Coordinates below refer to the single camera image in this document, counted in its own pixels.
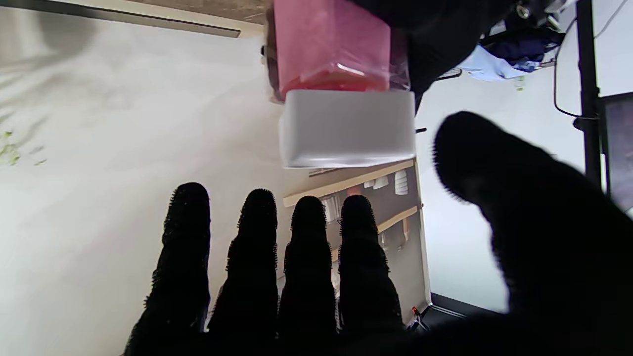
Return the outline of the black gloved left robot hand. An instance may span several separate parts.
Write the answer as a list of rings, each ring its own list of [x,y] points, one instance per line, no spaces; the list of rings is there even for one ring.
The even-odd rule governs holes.
[[[515,0],[356,0],[402,30],[416,103],[445,72],[476,48],[481,35],[515,9]]]

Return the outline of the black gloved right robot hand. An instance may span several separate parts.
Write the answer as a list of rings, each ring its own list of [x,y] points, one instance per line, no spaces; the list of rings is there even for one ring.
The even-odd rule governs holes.
[[[295,205],[278,293],[275,198],[246,198],[210,322],[210,200],[174,191],[145,309],[127,356],[593,356],[632,354],[632,220],[581,172],[484,117],[446,117],[437,176],[477,205],[509,290],[508,311],[422,334],[405,328],[369,200],[342,205],[340,296],[331,282],[325,208]]]

